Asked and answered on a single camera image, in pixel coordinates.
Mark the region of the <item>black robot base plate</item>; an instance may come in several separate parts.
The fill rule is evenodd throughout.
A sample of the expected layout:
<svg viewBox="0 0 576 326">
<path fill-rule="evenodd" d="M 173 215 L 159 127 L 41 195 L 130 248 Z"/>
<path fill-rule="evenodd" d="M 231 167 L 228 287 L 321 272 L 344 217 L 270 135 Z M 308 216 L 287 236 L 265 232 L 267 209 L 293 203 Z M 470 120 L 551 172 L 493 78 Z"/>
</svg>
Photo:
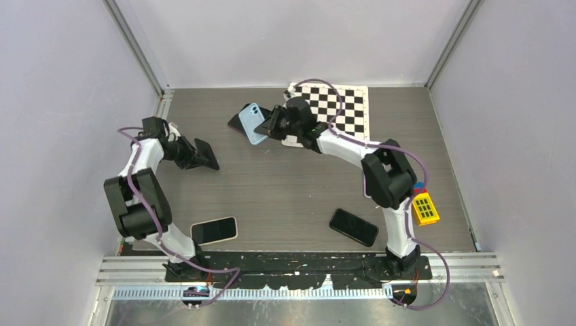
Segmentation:
<svg viewBox="0 0 576 326">
<path fill-rule="evenodd" d="M 233 289 L 279 290 L 318 289 L 331 280 L 334 289 L 373 289 L 394 280 L 430 280 L 429 260 L 425 256 L 402 274 L 394 275 L 386 257 L 375 253 L 322 252 L 227 252 L 205 251 L 195 263 L 211 269 L 206 273 L 185 263 L 166 262 L 167 282 L 209 281 L 222 289 L 239 268 Z"/>
</svg>

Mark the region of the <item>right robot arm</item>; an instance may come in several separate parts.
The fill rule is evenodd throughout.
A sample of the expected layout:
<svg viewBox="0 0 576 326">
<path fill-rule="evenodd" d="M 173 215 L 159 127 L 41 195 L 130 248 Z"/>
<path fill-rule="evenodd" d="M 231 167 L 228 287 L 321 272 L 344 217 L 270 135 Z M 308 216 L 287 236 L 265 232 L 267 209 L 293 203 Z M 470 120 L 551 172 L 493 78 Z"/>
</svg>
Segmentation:
<svg viewBox="0 0 576 326">
<path fill-rule="evenodd" d="M 339 132 L 332 124 L 318 121 L 301 96 L 275 106 L 268 117 L 252 126 L 244 123 L 243 128 L 247 133 L 278 141 L 295 136 L 306 149 L 359 167 L 363 171 L 366 194 L 382 208 L 387 231 L 384 262 L 390 274 L 402 279 L 414 271 L 420 257 L 412 222 L 417 177 L 406 158 L 407 151 L 396 141 L 366 143 Z"/>
</svg>

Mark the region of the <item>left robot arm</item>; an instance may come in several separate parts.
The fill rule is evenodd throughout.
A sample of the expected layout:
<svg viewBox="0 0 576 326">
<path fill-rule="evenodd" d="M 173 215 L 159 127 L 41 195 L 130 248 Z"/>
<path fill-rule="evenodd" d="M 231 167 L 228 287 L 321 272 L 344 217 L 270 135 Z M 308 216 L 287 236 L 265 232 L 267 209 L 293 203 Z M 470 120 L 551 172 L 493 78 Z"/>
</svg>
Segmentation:
<svg viewBox="0 0 576 326">
<path fill-rule="evenodd" d="M 130 139 L 131 155 L 123 170 L 105 180 L 103 188 L 116 228 L 125 239 L 143 240 L 168 256 L 164 267 L 177 276 L 202 280 L 210 271 L 198 243 L 174 223 L 173 214 L 156 171 L 163 161 L 181 170 L 207 167 L 219 170 L 212 147 L 206 141 L 189 142 L 173 124 L 147 117 L 130 135 L 130 127 L 118 132 Z"/>
</svg>

